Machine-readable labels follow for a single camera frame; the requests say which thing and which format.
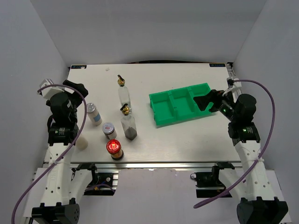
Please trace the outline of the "oil bottle with dark contents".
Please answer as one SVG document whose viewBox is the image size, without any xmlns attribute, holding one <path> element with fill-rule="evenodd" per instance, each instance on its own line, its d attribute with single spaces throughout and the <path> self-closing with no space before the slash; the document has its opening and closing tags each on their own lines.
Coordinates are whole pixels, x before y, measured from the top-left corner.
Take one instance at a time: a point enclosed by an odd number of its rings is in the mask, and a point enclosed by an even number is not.
<svg viewBox="0 0 299 224">
<path fill-rule="evenodd" d="M 125 103 L 120 109 L 123 116 L 121 118 L 122 128 L 125 134 L 125 137 L 129 140 L 134 140 L 137 137 L 137 129 L 135 118 L 130 114 L 130 109 L 128 104 Z"/>
</svg>

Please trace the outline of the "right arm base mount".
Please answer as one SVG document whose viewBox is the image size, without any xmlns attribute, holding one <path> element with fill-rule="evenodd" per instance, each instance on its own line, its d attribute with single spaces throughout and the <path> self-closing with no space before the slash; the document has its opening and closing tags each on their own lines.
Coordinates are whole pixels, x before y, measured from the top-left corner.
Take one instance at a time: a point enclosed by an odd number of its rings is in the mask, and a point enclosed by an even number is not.
<svg viewBox="0 0 299 224">
<path fill-rule="evenodd" d="M 227 168 L 235 170 L 235 167 L 230 162 L 217 162 L 209 172 L 190 174 L 190 179 L 196 182 L 196 197 L 211 198 L 222 193 L 226 187 L 219 180 L 219 172 Z"/>
</svg>

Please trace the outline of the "blue label shaker jar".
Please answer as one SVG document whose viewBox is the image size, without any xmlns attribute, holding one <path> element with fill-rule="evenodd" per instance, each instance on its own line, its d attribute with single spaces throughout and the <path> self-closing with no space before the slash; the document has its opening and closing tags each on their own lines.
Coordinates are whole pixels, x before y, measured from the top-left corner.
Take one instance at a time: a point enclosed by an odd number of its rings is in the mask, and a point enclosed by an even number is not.
<svg viewBox="0 0 299 224">
<path fill-rule="evenodd" d="M 102 123 L 101 115 L 94 103 L 87 104 L 87 115 L 94 126 L 99 126 Z"/>
</svg>

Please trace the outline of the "green three-compartment bin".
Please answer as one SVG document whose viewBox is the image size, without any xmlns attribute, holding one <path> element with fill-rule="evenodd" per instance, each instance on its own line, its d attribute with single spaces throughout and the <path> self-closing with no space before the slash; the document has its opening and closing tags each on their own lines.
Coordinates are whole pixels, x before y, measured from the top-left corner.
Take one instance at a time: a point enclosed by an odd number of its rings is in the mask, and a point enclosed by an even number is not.
<svg viewBox="0 0 299 224">
<path fill-rule="evenodd" d="M 156 127 L 215 115 L 214 112 L 209 111 L 212 103 L 209 103 L 208 107 L 201 111 L 193 100 L 194 97 L 208 94 L 210 90 L 208 83 L 202 83 L 149 94 L 150 107 L 153 111 Z"/>
</svg>

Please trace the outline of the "red label spice jar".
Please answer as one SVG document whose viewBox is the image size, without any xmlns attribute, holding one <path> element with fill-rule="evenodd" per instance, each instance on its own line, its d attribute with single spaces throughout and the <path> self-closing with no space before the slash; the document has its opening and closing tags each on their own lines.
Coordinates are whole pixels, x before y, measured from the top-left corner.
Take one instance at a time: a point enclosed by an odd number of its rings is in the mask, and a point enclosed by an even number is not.
<svg viewBox="0 0 299 224">
<path fill-rule="evenodd" d="M 110 122 L 107 122 L 107 123 L 103 124 L 102 131 L 103 131 L 104 135 L 106 136 L 106 138 L 108 138 L 109 140 L 115 139 L 116 136 L 117 136 L 117 132 L 115 130 L 115 127 Z"/>
</svg>

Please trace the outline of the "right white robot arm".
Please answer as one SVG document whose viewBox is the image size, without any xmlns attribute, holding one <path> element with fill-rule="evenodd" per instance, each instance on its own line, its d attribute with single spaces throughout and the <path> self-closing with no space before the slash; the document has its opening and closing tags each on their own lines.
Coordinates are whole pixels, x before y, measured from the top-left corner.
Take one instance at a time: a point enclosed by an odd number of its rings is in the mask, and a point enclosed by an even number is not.
<svg viewBox="0 0 299 224">
<path fill-rule="evenodd" d="M 280 201 L 271 187 L 262 159 L 260 136 L 253 123 L 256 99 L 241 94 L 236 100 L 232 93 L 211 90 L 205 96 L 193 98 L 204 111 L 210 103 L 210 112 L 221 112 L 228 120 L 228 134 L 238 153 L 244 174 L 239 177 L 234 168 L 219 164 L 211 174 L 216 186 L 225 186 L 218 197 L 230 194 L 239 203 L 236 213 L 241 224 L 279 224 L 288 212 L 285 201 Z"/>
</svg>

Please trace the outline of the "clear oil bottle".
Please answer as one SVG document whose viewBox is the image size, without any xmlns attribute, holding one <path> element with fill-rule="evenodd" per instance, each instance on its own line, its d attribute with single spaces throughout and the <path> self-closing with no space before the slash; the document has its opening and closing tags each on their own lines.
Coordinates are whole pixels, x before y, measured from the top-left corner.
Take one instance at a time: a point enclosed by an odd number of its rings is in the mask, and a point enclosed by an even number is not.
<svg viewBox="0 0 299 224">
<path fill-rule="evenodd" d="M 117 76 L 118 76 L 117 82 L 119 85 L 118 95 L 119 95 L 121 106 L 124 106 L 125 104 L 127 104 L 130 112 L 132 112 L 130 95 L 129 95 L 128 88 L 125 86 L 125 80 L 120 75 L 117 75 Z"/>
</svg>

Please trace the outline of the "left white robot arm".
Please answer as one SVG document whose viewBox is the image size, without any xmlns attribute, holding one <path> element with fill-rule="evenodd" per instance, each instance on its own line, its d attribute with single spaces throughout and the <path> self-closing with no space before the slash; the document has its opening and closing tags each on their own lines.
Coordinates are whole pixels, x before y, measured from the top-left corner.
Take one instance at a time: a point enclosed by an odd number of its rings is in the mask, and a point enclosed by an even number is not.
<svg viewBox="0 0 299 224">
<path fill-rule="evenodd" d="M 92 170 L 80 170 L 71 177 L 71 157 L 75 143 L 81 134 L 78 127 L 77 108 L 85 103 L 88 90 L 83 84 L 69 80 L 55 85 L 50 79 L 40 84 L 39 94 L 50 107 L 48 144 L 49 167 L 45 190 L 38 207 L 31 217 L 39 224 L 76 224 L 79 221 L 79 201 L 85 187 L 98 183 L 99 175 Z"/>
</svg>

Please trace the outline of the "red cap sauce bottle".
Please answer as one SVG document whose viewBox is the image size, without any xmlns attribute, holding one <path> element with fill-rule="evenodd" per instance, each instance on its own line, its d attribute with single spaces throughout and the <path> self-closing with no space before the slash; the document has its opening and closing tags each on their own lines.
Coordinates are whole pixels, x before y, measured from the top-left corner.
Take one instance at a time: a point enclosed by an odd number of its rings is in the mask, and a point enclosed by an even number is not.
<svg viewBox="0 0 299 224">
<path fill-rule="evenodd" d="M 106 149 L 107 149 L 108 153 L 110 154 L 110 156 L 112 157 L 112 159 L 114 159 L 116 161 L 122 159 L 124 156 L 124 152 L 121 148 L 121 144 L 116 139 L 110 140 L 106 145 Z"/>
</svg>

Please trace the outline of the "white powder shaker jar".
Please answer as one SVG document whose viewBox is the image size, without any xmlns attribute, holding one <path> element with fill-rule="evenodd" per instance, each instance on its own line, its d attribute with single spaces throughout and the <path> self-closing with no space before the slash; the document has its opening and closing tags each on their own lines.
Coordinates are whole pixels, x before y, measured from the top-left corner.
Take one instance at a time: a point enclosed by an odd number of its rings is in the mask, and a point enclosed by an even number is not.
<svg viewBox="0 0 299 224">
<path fill-rule="evenodd" d="M 88 147 L 88 141 L 84 136 L 79 136 L 76 141 L 76 148 L 78 150 L 84 150 Z"/>
</svg>

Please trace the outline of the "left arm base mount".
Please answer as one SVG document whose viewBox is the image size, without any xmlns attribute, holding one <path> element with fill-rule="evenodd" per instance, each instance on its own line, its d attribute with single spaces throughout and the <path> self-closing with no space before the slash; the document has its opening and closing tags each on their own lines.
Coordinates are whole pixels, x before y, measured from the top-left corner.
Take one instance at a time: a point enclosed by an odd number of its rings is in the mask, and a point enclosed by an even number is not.
<svg viewBox="0 0 299 224">
<path fill-rule="evenodd" d="M 74 179 L 75 175 L 80 170 L 91 171 L 92 180 L 87 185 L 84 195 L 85 196 L 113 196 L 116 191 L 116 185 L 113 184 L 114 173 L 99 171 L 94 163 L 81 163 L 77 167 L 71 168 L 72 176 L 71 180 Z"/>
</svg>

